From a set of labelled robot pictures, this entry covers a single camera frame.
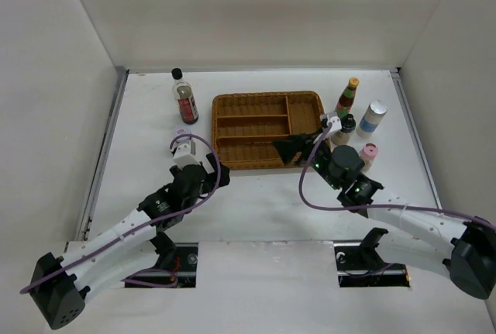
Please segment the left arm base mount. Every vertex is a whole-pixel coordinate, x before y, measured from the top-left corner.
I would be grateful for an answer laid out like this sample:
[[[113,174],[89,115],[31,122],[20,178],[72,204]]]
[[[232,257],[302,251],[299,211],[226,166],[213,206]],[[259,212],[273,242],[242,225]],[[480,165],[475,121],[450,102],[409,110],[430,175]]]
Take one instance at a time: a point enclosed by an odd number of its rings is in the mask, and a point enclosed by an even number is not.
[[[156,263],[127,277],[126,288],[195,288],[198,267],[198,243],[174,243],[162,234],[152,242]]]

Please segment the red green sauce bottle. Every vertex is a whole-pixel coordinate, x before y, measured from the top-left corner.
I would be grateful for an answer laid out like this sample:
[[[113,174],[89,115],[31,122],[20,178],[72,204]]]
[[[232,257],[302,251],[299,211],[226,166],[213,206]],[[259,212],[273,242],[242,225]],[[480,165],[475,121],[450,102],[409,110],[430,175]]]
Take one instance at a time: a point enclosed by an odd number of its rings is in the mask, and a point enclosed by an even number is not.
[[[335,107],[335,112],[340,118],[350,112],[359,84],[360,80],[357,77],[350,78],[348,85],[344,88],[342,94],[340,95]]]

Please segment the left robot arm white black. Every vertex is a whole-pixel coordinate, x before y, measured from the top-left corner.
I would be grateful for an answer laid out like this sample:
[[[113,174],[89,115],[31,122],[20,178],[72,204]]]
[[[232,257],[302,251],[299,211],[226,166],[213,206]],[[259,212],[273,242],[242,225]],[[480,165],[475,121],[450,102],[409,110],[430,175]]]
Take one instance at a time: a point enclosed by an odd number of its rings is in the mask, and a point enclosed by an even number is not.
[[[46,323],[58,330],[74,321],[85,305],[111,283],[130,279],[142,269],[163,271],[174,262],[176,246],[166,230],[230,182],[230,170],[214,153],[203,163],[170,169],[172,182],[145,197],[123,220],[63,256],[41,256],[24,293]]]

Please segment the black cap pepper shaker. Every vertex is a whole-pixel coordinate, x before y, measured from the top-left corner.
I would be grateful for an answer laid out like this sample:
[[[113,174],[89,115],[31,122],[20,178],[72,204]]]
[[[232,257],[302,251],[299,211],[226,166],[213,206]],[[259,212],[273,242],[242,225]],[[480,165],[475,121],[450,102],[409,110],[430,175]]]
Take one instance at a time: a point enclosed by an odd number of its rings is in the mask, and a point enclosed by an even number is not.
[[[333,145],[347,145],[355,131],[356,125],[356,120],[352,114],[348,113],[347,115],[343,116],[341,118],[341,130],[331,136]]]

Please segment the small jar white lid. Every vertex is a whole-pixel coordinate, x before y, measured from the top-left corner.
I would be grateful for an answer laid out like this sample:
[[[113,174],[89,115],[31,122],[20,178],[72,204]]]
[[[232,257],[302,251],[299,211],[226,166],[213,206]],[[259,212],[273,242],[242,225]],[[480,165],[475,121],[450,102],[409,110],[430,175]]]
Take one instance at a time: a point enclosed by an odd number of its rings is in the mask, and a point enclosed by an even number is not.
[[[172,132],[172,139],[176,143],[187,141],[190,138],[191,138],[190,126],[180,125],[180,126],[177,126]]]

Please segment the brown wicker divided basket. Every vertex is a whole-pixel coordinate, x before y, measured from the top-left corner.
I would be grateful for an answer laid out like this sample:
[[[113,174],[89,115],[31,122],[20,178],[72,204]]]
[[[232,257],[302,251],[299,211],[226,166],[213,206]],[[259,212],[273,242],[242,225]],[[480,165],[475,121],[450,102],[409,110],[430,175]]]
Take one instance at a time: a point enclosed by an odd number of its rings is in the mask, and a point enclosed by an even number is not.
[[[272,142],[313,133],[323,113],[313,91],[218,95],[212,102],[212,146],[231,170],[284,168]]]

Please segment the dark soy sauce bottle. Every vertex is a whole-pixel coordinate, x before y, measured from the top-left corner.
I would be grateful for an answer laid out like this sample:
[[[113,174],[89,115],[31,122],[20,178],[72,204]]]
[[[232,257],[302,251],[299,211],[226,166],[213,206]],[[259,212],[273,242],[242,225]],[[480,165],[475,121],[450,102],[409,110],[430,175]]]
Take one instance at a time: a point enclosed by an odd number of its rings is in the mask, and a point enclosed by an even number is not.
[[[171,71],[171,76],[174,79],[174,99],[177,102],[181,119],[183,123],[193,125],[198,121],[199,114],[192,87],[184,80],[180,68],[174,68]]]

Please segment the pink cap spice shaker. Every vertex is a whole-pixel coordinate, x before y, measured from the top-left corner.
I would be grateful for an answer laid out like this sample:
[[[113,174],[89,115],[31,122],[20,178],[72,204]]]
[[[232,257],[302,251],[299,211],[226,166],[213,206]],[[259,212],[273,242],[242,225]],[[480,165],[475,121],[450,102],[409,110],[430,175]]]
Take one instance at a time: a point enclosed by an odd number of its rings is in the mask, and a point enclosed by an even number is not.
[[[369,171],[378,154],[379,149],[374,143],[366,143],[365,146],[361,149],[359,156],[364,163],[364,166],[361,170],[363,173]]]

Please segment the white blue cylindrical shaker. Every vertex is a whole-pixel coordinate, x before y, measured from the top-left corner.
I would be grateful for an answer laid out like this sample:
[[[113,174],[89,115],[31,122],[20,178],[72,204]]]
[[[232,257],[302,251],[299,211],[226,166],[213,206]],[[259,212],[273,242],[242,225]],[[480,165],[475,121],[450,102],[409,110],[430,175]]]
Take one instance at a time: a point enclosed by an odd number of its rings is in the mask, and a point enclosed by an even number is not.
[[[362,138],[372,136],[387,112],[388,107],[381,100],[371,102],[356,128],[357,135]]]

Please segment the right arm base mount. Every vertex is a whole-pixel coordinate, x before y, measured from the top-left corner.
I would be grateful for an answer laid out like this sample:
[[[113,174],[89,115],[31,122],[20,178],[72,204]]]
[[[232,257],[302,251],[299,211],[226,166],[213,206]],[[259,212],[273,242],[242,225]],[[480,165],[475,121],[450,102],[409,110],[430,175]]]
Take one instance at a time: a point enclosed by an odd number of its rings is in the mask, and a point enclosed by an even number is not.
[[[362,240],[334,243],[338,284],[341,288],[409,288],[406,266],[385,263],[376,248],[388,234],[373,228]]]

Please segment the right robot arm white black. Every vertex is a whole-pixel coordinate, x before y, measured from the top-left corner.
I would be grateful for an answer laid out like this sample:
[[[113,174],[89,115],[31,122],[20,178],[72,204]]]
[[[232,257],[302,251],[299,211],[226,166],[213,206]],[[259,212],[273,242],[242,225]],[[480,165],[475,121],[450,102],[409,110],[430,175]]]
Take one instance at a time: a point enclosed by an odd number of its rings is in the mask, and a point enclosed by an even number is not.
[[[284,164],[296,160],[312,167],[337,190],[342,209],[405,232],[398,237],[386,229],[369,231],[359,251],[365,267],[411,265],[451,280],[473,298],[489,299],[495,287],[495,227],[487,220],[410,205],[362,173],[365,163],[354,148],[330,149],[319,133],[288,136],[273,145]]]

